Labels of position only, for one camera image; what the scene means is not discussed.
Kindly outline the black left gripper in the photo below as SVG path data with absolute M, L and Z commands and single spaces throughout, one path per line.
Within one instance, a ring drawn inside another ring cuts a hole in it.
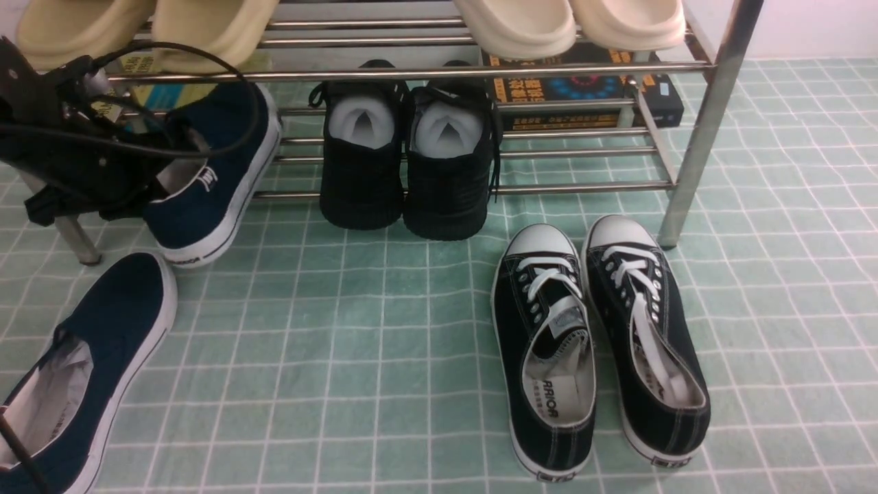
M 2 38 L 2 162 L 41 181 L 25 201 L 31 222 L 140 217 L 150 203 L 182 193 L 206 162 L 209 146 L 191 114 L 209 94 L 160 104 L 157 115 L 104 84 L 116 58 L 78 54 L 38 70 Z

